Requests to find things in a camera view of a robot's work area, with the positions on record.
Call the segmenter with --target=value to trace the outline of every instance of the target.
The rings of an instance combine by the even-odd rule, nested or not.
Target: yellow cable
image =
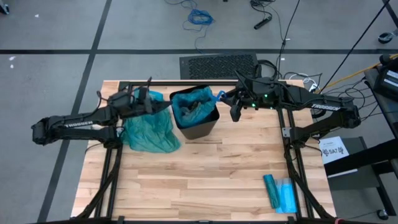
[[[390,58],[396,58],[396,57],[398,57],[398,54],[394,54],[394,55],[391,55],[391,56],[390,56]],[[353,78],[354,76],[359,75],[359,74],[361,74],[361,73],[363,73],[363,72],[365,72],[365,71],[367,71],[367,70],[369,70],[369,69],[372,69],[372,68],[374,68],[374,67],[376,67],[376,66],[378,66],[378,65],[380,65],[380,63],[375,63],[374,65],[369,66],[368,68],[362,69],[362,70],[360,70],[360,71],[357,71],[356,73],[354,73],[354,74],[352,74],[352,75],[348,75],[347,77],[340,78],[339,80],[337,80],[337,81],[335,81],[335,82],[333,82],[333,83],[327,85],[325,88],[329,88],[329,87],[331,87],[331,86],[336,85],[336,84],[339,83],[339,82],[342,82],[342,81],[347,80],[347,79],[349,79],[349,78]]]

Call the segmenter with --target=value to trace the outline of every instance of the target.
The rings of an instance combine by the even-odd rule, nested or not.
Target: concrete floor
[[[32,223],[39,216],[61,142],[45,147],[35,145],[31,141],[30,126],[45,116],[71,113],[85,69],[85,75],[89,76],[80,112],[91,111],[96,106],[95,91],[101,88],[103,80],[138,80],[149,76],[155,80],[179,79],[178,58],[185,55],[151,51],[95,55],[96,49],[90,49],[106,0],[5,1],[10,5],[11,14],[0,15],[0,124],[6,127],[0,135],[0,223]],[[181,24],[189,10],[180,6],[171,6],[162,0],[108,0],[110,2],[98,45],[100,50],[194,49],[194,40],[203,35],[182,30]],[[198,41],[198,47],[204,52],[205,49],[280,48],[277,17],[274,15],[270,23],[254,30],[252,27],[262,19],[262,14],[252,10],[248,0],[227,3],[202,0],[198,4],[199,9],[209,11],[216,20],[208,29],[207,37]],[[392,0],[391,6],[398,11],[398,1]],[[295,3],[276,0],[272,7],[280,15],[284,33]],[[281,72],[323,72],[322,86],[381,7],[381,0],[301,0],[288,35],[291,41],[285,48],[290,54],[282,56],[285,60]],[[384,10],[357,46],[362,51],[348,58],[335,80],[376,63],[379,53],[372,51],[374,49],[395,49],[391,52],[398,53],[398,38],[386,45],[377,41],[379,34],[395,28],[391,16]],[[39,55],[28,51],[10,54],[13,52],[7,50],[56,51]],[[294,54],[294,50],[304,50],[301,53],[306,54]],[[330,54],[330,50],[342,51]],[[94,58],[91,71],[86,66],[89,54]],[[275,61],[277,55],[258,54],[257,57]],[[367,99],[367,103],[372,101],[373,97]],[[363,109],[361,114],[367,115],[371,109],[372,106]],[[341,129],[330,134],[338,135],[363,136],[368,147],[393,138],[382,116],[369,118],[356,129]],[[47,220],[64,220],[70,216],[85,147],[85,141],[70,142]],[[394,190],[398,189],[398,180],[389,174],[382,178],[398,209],[398,193]],[[382,208],[375,189],[333,191],[332,195],[337,214],[342,218]],[[375,214],[356,220],[383,223]],[[396,217],[390,217],[384,223],[397,222]]]

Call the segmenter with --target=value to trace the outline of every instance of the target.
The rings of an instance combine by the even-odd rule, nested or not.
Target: trash bin
[[[173,100],[173,97],[176,94],[191,93],[194,90],[204,89],[206,87],[208,87],[208,85],[199,85],[199,86],[195,86],[192,88],[188,88],[186,90],[180,90],[180,91],[173,92],[170,94],[170,101]],[[178,129],[181,130],[182,134],[187,139],[197,139],[197,138],[209,135],[219,118],[220,118],[220,114],[217,110],[217,106],[215,106],[214,110],[205,119],[203,119],[200,123],[195,124],[194,126],[190,126],[187,128],[181,127],[181,125],[178,123],[177,119],[175,119],[175,123],[176,123]]]

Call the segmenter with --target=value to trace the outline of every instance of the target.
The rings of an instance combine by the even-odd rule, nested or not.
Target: wooden table
[[[299,80],[289,80],[289,83],[303,85]],[[119,81],[104,81],[102,96],[107,98],[116,93],[118,86]],[[150,89],[163,93],[165,100],[169,100],[170,93],[190,87],[170,85]],[[211,86],[213,93],[232,88]],[[217,108],[220,119],[210,135],[203,138],[185,139],[174,125],[174,133],[182,146],[173,153],[136,152],[124,146],[113,219],[123,215],[127,220],[284,221],[288,216],[295,216],[277,214],[271,208],[262,179],[264,174],[272,174],[275,179],[289,177],[276,110],[242,110],[240,121],[234,123],[229,106],[217,103]],[[296,126],[312,123],[308,109],[294,111],[294,118]],[[96,143],[89,141],[88,146]],[[318,147],[315,141],[307,144]],[[87,152],[72,216],[82,212],[97,192],[105,153],[102,145]],[[302,158],[310,190],[327,212],[335,216],[320,152],[304,148]],[[298,193],[301,211],[306,217],[301,190]],[[108,197],[109,192],[104,196],[102,216],[105,216]]]

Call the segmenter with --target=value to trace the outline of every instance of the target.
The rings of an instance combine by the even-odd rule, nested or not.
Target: black floor mat
[[[182,80],[237,79],[234,70],[252,76],[257,65],[255,53],[180,57]]]

